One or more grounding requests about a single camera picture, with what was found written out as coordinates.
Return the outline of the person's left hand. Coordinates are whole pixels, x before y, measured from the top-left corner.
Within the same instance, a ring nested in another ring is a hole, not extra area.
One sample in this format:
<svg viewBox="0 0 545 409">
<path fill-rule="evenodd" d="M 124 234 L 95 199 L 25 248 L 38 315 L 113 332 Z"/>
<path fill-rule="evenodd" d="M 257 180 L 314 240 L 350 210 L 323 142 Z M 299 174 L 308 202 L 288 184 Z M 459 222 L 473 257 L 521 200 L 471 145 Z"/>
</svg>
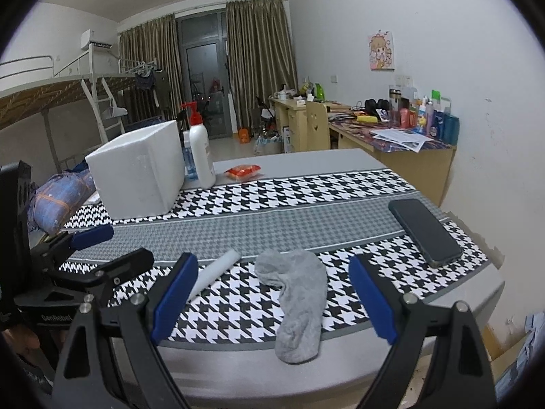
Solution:
<svg viewBox="0 0 545 409">
<path fill-rule="evenodd" d="M 38 336 L 30 329 L 17 325 L 5 331 L 2 331 L 8 345 L 17 354 L 26 355 L 40 348 Z"/>
</svg>

